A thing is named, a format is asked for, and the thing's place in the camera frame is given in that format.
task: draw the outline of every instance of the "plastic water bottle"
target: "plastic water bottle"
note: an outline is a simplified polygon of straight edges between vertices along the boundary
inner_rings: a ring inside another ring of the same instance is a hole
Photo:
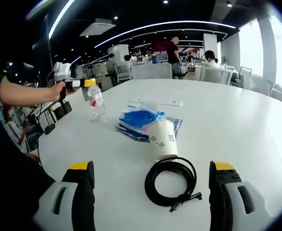
[[[106,113],[106,106],[103,102],[100,88],[96,84],[90,86],[87,95],[95,117],[102,118]]]

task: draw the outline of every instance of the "man in dark shirt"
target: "man in dark shirt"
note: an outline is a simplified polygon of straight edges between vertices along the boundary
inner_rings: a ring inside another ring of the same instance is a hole
[[[168,54],[168,62],[172,65],[172,75],[180,74],[180,59],[178,54],[177,44],[179,42],[178,37],[173,37],[167,45],[166,52]]]

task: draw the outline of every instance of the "woman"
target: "woman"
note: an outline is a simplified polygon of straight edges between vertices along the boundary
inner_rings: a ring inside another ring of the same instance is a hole
[[[208,63],[205,65],[206,67],[220,68],[220,65],[218,64],[218,59],[216,59],[216,56],[214,55],[213,51],[206,51],[205,58],[208,61]]]

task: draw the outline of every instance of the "coiled cable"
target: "coiled cable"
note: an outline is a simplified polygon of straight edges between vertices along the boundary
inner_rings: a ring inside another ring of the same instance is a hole
[[[192,168],[188,168],[179,162],[173,162],[172,160],[179,159],[187,162]],[[155,187],[155,180],[157,176],[163,171],[170,171],[182,175],[187,182],[187,188],[183,194],[177,197],[166,197],[158,193]],[[190,201],[194,198],[202,199],[201,193],[192,195],[196,185],[196,170],[193,164],[182,157],[170,157],[155,163],[154,166],[148,172],[145,179],[145,192],[148,198],[159,206],[171,206],[170,212],[176,211],[184,202]]]

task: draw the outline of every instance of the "usb connector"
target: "usb connector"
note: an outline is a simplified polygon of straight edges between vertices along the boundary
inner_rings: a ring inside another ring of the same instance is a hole
[[[171,208],[170,208],[170,212],[173,213],[175,212],[183,203],[182,202],[176,202]]]

